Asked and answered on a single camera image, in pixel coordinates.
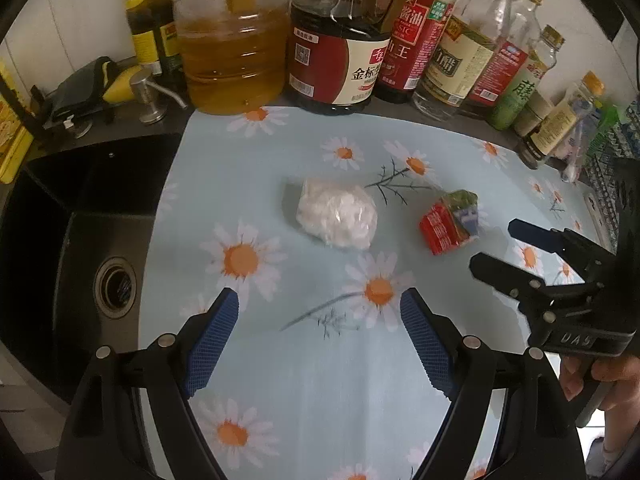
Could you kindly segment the daisy print blue tablecloth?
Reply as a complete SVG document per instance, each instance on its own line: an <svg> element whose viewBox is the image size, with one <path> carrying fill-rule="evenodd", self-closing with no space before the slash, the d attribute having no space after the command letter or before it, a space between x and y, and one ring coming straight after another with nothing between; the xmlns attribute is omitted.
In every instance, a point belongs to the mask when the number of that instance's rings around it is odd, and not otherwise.
<svg viewBox="0 0 640 480"><path fill-rule="evenodd" d="M330 247L296 220L307 179L361 186L378 228L369 249ZM447 193L473 192L480 232L434 256L419 230ZM550 284L576 281L508 223L597 237L585 188L513 152L434 127L269 107L194 114L160 199L144 271L140 340L178 330L221 289L240 314L193 414L231 479L408 479L448 400L426 377L399 317L415 287L490 348L522 352L513 300L469 271L487 252Z"/></svg>

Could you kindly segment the black cloth by sink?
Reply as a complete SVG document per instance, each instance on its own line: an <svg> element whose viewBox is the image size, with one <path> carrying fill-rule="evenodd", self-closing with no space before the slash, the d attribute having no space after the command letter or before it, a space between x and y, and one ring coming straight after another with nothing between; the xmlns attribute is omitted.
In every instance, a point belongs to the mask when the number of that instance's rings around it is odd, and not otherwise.
<svg viewBox="0 0 640 480"><path fill-rule="evenodd" d="M62 124L66 119L79 119L103 106L104 93L119 73L117 64L108 56L100 56L76 70L50 95L50 122Z"/></svg>

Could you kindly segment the blue white salt bag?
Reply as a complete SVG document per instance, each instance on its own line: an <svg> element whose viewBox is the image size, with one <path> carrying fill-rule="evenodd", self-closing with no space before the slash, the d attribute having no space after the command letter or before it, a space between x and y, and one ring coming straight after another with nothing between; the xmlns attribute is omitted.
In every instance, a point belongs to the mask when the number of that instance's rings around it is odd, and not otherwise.
<svg viewBox="0 0 640 480"><path fill-rule="evenodd" d="M565 138L561 145L559 159L565 162L561 179L574 183L584 166L589 145L597 133L601 118L600 108L596 107L588 116L582 118Z"/></svg>

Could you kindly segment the green packet bag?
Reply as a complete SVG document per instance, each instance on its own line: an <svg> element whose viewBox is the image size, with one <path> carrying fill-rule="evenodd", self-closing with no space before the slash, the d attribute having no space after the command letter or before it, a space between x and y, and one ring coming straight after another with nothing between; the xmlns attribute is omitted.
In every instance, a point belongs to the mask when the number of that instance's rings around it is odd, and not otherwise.
<svg viewBox="0 0 640 480"><path fill-rule="evenodd" d="M608 103L600 109L600 118L596 133L590 141L587 158L593 160L597 154L603 153L608 147L608 135L620 120L620 112L616 104Z"/></svg>

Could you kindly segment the small white plastic ball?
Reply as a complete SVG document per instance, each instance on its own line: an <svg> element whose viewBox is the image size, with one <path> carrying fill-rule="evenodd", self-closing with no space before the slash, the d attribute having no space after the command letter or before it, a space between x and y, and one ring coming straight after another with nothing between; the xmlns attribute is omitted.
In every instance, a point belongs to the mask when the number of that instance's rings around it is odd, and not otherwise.
<svg viewBox="0 0 640 480"><path fill-rule="evenodd" d="M378 228L378 210L359 185L307 179L296 220L307 234L330 247L366 250Z"/></svg>

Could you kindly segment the yellow cap seasoning bottle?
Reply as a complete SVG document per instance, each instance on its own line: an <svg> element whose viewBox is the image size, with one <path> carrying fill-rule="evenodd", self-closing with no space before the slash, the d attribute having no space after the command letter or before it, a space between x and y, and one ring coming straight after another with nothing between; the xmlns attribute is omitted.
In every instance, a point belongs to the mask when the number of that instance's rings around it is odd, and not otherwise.
<svg viewBox="0 0 640 480"><path fill-rule="evenodd" d="M578 122L593 110L594 102L603 96L605 84L591 70L580 81L571 84L564 98L533 130L521 138L516 152L530 169L537 169L570 133Z"/></svg>

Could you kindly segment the green label oil bottle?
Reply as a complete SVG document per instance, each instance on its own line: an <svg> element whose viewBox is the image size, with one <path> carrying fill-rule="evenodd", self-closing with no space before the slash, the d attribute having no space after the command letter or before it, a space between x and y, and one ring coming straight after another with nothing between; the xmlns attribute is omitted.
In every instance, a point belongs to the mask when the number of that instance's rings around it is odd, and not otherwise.
<svg viewBox="0 0 640 480"><path fill-rule="evenodd" d="M497 130L506 130L512 125L541 79L555 66L564 41L564 37L551 25L544 26L539 38L529 47L527 60L506 86L489 114L489 125Z"/></svg>

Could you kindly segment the yellow dish soap bottle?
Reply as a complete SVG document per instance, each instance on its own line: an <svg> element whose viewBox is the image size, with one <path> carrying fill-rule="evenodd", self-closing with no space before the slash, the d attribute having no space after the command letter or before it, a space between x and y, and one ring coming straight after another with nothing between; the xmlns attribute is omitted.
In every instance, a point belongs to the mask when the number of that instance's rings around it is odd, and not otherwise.
<svg viewBox="0 0 640 480"><path fill-rule="evenodd" d="M1 97L0 107L0 178L2 184L10 184L15 179L34 138L4 96Z"/></svg>

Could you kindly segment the patterned blue curtain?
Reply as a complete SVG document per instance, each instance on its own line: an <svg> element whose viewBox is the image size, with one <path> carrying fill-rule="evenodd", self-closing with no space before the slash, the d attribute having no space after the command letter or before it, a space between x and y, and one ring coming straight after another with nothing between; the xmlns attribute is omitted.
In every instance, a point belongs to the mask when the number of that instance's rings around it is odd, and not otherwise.
<svg viewBox="0 0 640 480"><path fill-rule="evenodd" d="M635 99L620 112L620 120L608 135L608 147L603 153L585 164L587 178L603 219L603 229L608 234L608 244L615 249L618 235L618 210L614 184L614 160L639 158L639 99Z"/></svg>

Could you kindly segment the metal soap dispenser pump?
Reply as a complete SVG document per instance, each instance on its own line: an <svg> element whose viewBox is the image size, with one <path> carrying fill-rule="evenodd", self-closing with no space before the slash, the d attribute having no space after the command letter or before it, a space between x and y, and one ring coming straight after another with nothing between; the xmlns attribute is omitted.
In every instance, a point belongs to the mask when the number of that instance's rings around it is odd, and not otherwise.
<svg viewBox="0 0 640 480"><path fill-rule="evenodd" d="M182 110L189 107L178 93L158 84L149 68L140 68L135 72L129 79L129 85L134 97L143 106L139 120L145 126L157 124L166 117L168 105L160 100L160 96L168 96Z"/></svg>

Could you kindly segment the green yellow oil bottle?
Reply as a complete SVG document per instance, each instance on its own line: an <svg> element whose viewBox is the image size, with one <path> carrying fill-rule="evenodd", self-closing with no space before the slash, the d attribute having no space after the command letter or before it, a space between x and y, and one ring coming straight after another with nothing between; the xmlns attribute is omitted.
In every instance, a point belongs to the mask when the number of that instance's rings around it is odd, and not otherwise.
<svg viewBox="0 0 640 480"><path fill-rule="evenodd" d="M126 0L126 18L138 62L168 78L181 66L172 0Z"/></svg>

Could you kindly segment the soy sauce jug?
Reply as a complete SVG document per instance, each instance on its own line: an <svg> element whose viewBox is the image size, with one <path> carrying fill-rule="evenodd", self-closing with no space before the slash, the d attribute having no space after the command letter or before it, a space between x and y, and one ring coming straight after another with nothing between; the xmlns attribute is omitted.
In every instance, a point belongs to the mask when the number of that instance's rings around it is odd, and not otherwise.
<svg viewBox="0 0 640 480"><path fill-rule="evenodd" d="M371 99L406 0L291 0L286 92L297 106L348 115Z"/></svg>

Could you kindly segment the red juice carton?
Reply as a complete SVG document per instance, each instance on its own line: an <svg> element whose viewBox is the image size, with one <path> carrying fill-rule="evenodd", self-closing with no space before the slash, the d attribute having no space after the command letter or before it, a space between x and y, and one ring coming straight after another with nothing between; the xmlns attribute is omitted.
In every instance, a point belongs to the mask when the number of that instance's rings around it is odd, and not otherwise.
<svg viewBox="0 0 640 480"><path fill-rule="evenodd" d="M443 195L424 214L419 230L434 256L476 240L480 232L477 195L467 190Z"/></svg>

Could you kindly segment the small glass jar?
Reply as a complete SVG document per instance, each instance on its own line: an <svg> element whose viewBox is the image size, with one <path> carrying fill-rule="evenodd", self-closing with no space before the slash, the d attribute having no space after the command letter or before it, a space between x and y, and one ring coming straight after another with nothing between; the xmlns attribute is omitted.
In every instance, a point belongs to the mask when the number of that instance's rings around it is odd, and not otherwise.
<svg viewBox="0 0 640 480"><path fill-rule="evenodd" d="M551 112L554 104L535 90L512 124L513 130L524 138Z"/></svg>

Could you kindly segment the black kitchen sink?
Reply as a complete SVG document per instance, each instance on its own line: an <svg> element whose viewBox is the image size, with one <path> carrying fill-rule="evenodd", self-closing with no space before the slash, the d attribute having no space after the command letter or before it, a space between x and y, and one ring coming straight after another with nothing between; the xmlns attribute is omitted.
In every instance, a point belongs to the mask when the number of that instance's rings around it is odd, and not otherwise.
<svg viewBox="0 0 640 480"><path fill-rule="evenodd" d="M1 214L1 340L73 399L102 344L137 349L142 282L177 133L28 162Z"/></svg>

